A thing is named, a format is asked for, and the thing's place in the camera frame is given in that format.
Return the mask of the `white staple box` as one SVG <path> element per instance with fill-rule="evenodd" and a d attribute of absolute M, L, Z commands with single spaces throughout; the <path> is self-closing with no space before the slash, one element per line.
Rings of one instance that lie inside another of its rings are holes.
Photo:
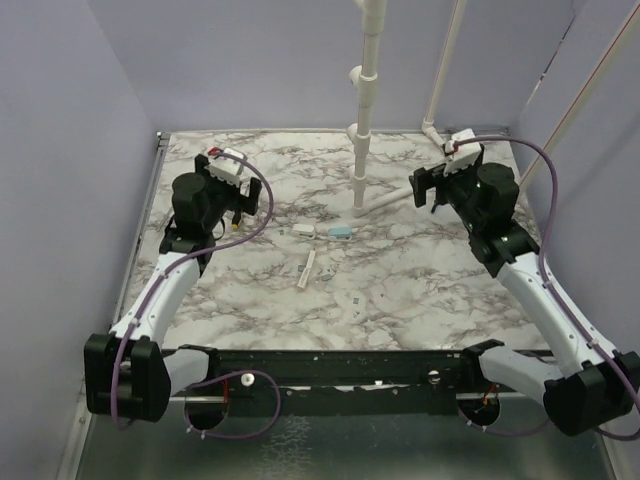
<path fill-rule="evenodd" d="M 296 287 L 299 290 L 304 290 L 306 288 L 309 276 L 311 274 L 311 270 L 312 270 L 313 265 L 314 265 L 315 258 L 316 258 L 316 250 L 315 249 L 311 249 L 310 252 L 309 252 L 309 255 L 307 257 L 307 261 L 306 261 L 306 264 L 304 266 L 304 269 L 302 270 L 301 275 L 300 275 L 299 280 L 298 280 L 297 285 L 296 285 Z"/>

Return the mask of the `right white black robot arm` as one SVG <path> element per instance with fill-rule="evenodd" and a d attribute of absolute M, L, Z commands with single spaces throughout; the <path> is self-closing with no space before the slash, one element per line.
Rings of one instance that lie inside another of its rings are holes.
<path fill-rule="evenodd" d="M 551 273 L 549 234 L 536 242 L 514 218 L 520 189 L 515 174 L 483 159 L 484 138 L 451 139 L 443 163 L 409 177 L 414 204 L 429 190 L 436 207 L 459 216 L 472 254 L 519 302 L 555 358 L 549 364 L 499 341 L 466 350 L 461 383 L 481 391 L 507 386 L 541 405 L 550 423 L 567 436 L 599 431 L 639 406 L 639 356 L 623 353 L 586 318 Z"/>

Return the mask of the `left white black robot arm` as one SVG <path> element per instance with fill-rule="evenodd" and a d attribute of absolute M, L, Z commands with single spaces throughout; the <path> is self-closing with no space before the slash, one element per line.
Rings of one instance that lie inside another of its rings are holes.
<path fill-rule="evenodd" d="M 216 227 L 224 216 L 253 216 L 262 193 L 272 192 L 256 172 L 249 181 L 246 155 L 214 147 L 194 159 L 191 172 L 172 183 L 173 214 L 159 245 L 153 273 L 132 307 L 106 334 L 93 334 L 83 351 L 86 405 L 94 415 L 157 422 L 170 398 L 192 387 L 206 395 L 220 385 L 221 371 L 201 347 L 165 352 L 165 335 L 186 294 L 214 252 L 225 249 Z"/>

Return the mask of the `white stapler base piece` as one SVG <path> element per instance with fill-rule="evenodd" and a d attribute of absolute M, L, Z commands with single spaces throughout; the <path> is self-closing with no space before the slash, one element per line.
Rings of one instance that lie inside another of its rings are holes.
<path fill-rule="evenodd" d="M 310 224 L 294 224 L 291 232 L 300 238 L 313 239 L 316 236 L 316 229 Z"/>

